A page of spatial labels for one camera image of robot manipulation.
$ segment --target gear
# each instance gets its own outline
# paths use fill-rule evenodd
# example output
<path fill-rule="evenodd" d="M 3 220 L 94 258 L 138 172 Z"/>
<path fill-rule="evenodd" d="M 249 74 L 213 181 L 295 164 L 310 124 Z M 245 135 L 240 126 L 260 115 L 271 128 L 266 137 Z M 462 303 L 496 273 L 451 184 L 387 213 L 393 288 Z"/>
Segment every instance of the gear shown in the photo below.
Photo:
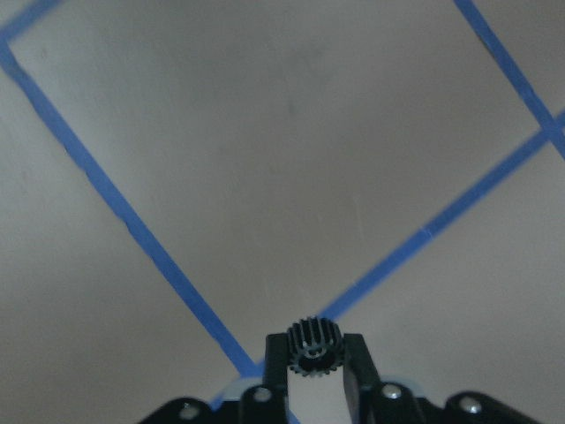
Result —
<path fill-rule="evenodd" d="M 287 331 L 290 369 L 303 376 L 329 374 L 343 364 L 342 333 L 327 318 L 310 317 Z"/>

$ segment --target blue tape line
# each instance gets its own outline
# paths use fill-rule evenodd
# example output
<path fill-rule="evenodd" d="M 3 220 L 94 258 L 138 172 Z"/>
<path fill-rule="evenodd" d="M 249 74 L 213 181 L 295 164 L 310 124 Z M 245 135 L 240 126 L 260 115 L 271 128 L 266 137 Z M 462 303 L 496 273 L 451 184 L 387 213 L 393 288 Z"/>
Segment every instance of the blue tape line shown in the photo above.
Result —
<path fill-rule="evenodd" d="M 300 424 L 300 421 L 292 411 L 290 411 L 290 424 Z"/>
<path fill-rule="evenodd" d="M 112 211 L 124 221 L 139 246 L 153 260 L 155 266 L 161 271 L 162 275 L 190 308 L 210 336 L 220 345 L 237 371 L 241 375 L 258 374 L 259 369 L 249 355 L 231 335 L 218 315 L 198 293 L 153 233 L 146 227 L 132 206 L 109 179 L 108 175 L 90 155 L 71 127 L 67 125 L 55 106 L 40 90 L 34 80 L 21 68 L 15 56 L 11 53 L 8 44 L 1 40 L 0 66 L 26 94 L 43 123 L 64 146 L 72 160 L 87 174 L 96 191 L 106 201 Z"/>
<path fill-rule="evenodd" d="M 549 140 L 552 141 L 557 151 L 565 159 L 565 135 L 563 135 L 561 128 L 554 121 L 554 117 L 552 117 L 547 106 L 541 101 L 522 71 L 520 71 L 512 56 L 504 48 L 471 0 L 455 0 L 455 3 L 467 19 L 467 22 L 469 22 L 469 25 L 471 25 L 478 37 L 490 50 L 496 63 L 536 118 L 542 130 L 546 132 Z"/>
<path fill-rule="evenodd" d="M 12 41 L 60 3 L 61 0 L 38 0 L 33 2 L 0 29 L 0 40 Z"/>
<path fill-rule="evenodd" d="M 558 116 L 558 120 L 561 126 L 565 125 L 565 111 Z M 377 264 L 354 283 L 354 285 L 338 296 L 337 299 L 322 309 L 319 316 L 336 320 L 347 312 L 376 286 L 381 284 L 385 278 L 395 272 L 425 245 L 437 237 L 457 218 L 491 192 L 521 164 L 534 156 L 546 143 L 546 133 L 544 131 L 536 133 L 506 159 L 502 160 L 485 174 L 477 183 L 472 185 L 461 196 L 443 209 L 436 217 L 412 234 L 382 262 Z"/>
<path fill-rule="evenodd" d="M 223 391 L 215 395 L 214 398 L 210 400 L 210 402 L 208 402 L 208 404 L 210 405 L 213 411 L 217 411 L 218 409 L 220 409 L 220 406 L 222 406 L 222 401 L 223 401 Z"/>

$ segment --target bolt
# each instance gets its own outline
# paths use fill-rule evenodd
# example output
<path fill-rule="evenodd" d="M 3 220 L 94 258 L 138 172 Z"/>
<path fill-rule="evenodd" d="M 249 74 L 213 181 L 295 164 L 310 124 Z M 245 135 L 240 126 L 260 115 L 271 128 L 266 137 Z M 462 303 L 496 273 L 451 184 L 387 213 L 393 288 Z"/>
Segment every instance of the bolt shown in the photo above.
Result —
<path fill-rule="evenodd" d="M 382 388 L 382 394 L 385 398 L 389 399 L 398 399 L 400 396 L 403 395 L 403 391 L 400 390 L 400 387 L 394 384 L 385 384 Z"/>
<path fill-rule="evenodd" d="M 200 414 L 200 408 L 196 405 L 185 404 L 183 409 L 178 413 L 178 418 L 181 420 L 194 420 Z"/>
<path fill-rule="evenodd" d="M 267 389 L 266 387 L 258 387 L 255 389 L 255 393 L 253 393 L 253 399 L 255 402 L 268 402 L 270 398 L 273 396 L 271 390 Z"/>
<path fill-rule="evenodd" d="M 463 397 L 459 401 L 459 406 L 461 406 L 461 409 L 466 413 L 480 413 L 483 409 L 477 399 L 469 396 Z"/>

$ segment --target gray floor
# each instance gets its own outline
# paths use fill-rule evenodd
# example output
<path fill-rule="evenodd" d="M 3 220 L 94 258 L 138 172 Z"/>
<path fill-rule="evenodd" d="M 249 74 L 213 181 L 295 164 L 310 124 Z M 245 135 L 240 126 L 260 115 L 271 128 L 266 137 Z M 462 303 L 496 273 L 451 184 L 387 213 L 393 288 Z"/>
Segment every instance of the gray floor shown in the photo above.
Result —
<path fill-rule="evenodd" d="M 559 112 L 562 2 L 477 4 Z M 538 130 L 449 2 L 69 0 L 10 46 L 254 360 Z M 235 368 L 3 73 L 0 93 L 0 421 L 212 398 Z M 342 329 L 437 403 L 561 422 L 564 178 L 546 145 Z M 327 382 L 291 379 L 302 422 L 348 422 Z"/>

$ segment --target painter's tape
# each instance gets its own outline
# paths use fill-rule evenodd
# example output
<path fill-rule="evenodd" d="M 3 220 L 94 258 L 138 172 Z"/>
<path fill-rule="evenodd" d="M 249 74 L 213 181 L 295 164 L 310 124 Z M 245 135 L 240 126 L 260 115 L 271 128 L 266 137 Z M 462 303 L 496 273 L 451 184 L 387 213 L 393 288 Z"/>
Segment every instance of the painter's tape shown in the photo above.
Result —
<path fill-rule="evenodd" d="M 38 19 L 61 3 L 61 0 L 38 0 L 8 21 L 0 29 L 0 40 L 10 42 L 23 34 Z"/>
<path fill-rule="evenodd" d="M 560 127 L 563 127 L 565 125 L 565 111 L 563 111 L 557 119 Z M 405 262 L 448 228 L 457 218 L 467 212 L 485 195 L 491 192 L 501 181 L 518 169 L 520 165 L 539 152 L 546 143 L 546 133 L 544 131 L 536 133 L 506 159 L 502 160 L 498 165 L 487 172 L 483 178 L 467 189 L 467 191 L 443 209 L 436 217 L 414 232 L 389 256 L 354 283 L 354 285 L 339 295 L 327 307 L 322 309 L 319 316 L 336 320 L 350 310 L 375 287 L 381 284 L 390 274 L 404 265 Z"/>
<path fill-rule="evenodd" d="M 496 60 L 496 63 L 522 98 L 531 114 L 537 119 L 542 130 L 546 132 L 547 138 L 552 141 L 557 151 L 565 159 L 565 135 L 563 135 L 561 128 L 554 121 L 547 106 L 541 101 L 530 82 L 520 71 L 512 56 L 504 48 L 471 0 L 455 0 L 455 3 L 467 19 L 467 22 L 469 22 L 469 25 L 471 25 L 475 33 L 489 49 L 494 60 Z"/>
<path fill-rule="evenodd" d="M 112 211 L 124 221 L 139 246 L 153 260 L 155 266 L 210 336 L 220 345 L 237 371 L 246 376 L 258 374 L 258 368 L 249 355 L 231 335 L 218 315 L 198 293 L 145 223 L 141 221 L 141 218 L 90 155 L 55 106 L 40 90 L 35 81 L 21 68 L 7 43 L 1 40 L 0 66 L 26 94 L 43 123 L 64 146 L 72 160 L 87 174 L 96 191 Z"/>

